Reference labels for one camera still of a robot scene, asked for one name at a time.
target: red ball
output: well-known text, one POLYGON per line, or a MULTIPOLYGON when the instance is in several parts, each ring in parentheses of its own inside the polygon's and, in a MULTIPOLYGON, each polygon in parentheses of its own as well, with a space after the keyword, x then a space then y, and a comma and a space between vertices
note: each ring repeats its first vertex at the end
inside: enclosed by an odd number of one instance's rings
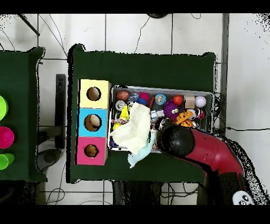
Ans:
POLYGON ((121 90, 117 93, 117 99, 126 101, 129 99, 129 92, 126 90, 121 90))
POLYGON ((173 103, 174 104, 176 104, 176 105, 180 105, 180 104, 182 104, 182 102, 183 102, 183 96, 181 96, 181 95, 175 95, 174 97, 173 97, 173 99, 172 99, 172 101, 173 101, 173 103))

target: green cup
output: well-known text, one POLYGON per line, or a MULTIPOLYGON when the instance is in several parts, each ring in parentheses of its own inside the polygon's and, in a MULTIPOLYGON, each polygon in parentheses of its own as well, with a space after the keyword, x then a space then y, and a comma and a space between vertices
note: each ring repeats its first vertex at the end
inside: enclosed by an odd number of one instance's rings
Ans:
POLYGON ((0 154, 0 170, 6 169, 15 160, 15 156, 11 153, 0 154))
POLYGON ((7 111, 8 111, 7 101, 2 96, 0 96, 0 120, 2 120, 6 116, 7 111))

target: green tabletop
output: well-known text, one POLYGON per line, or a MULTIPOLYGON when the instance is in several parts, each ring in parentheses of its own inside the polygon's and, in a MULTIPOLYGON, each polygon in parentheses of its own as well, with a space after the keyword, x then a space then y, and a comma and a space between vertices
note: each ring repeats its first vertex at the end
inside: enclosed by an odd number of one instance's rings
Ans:
POLYGON ((107 80, 112 85, 167 88, 213 92, 215 55, 151 55, 114 52, 85 52, 76 44, 69 51, 67 117, 67 173, 70 181, 127 180, 202 182, 204 171, 197 165, 168 155, 150 153, 132 169, 128 152, 109 151, 104 166, 75 165, 75 132, 78 79, 107 80))
POLYGON ((46 181, 35 165, 37 151, 37 62, 43 48, 28 52, 0 51, 0 95, 8 103, 8 113, 0 126, 15 133, 13 144, 2 153, 13 153, 15 161, 0 171, 0 180, 46 181))

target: pink bowl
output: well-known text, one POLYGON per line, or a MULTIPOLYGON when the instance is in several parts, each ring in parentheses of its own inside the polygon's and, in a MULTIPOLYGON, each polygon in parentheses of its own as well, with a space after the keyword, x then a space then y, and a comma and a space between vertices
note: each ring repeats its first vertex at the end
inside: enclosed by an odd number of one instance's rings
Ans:
POLYGON ((14 141, 14 133, 8 127, 0 127, 0 148, 8 148, 14 141))

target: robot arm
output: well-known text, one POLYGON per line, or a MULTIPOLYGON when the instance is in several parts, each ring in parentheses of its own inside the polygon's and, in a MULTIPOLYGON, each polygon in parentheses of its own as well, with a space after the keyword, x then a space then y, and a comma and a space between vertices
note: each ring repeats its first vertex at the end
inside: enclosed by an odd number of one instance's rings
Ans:
POLYGON ((213 204, 254 204, 245 189, 242 166, 223 141, 198 130, 168 125, 161 130, 157 144, 161 151, 198 164, 207 172, 213 204))

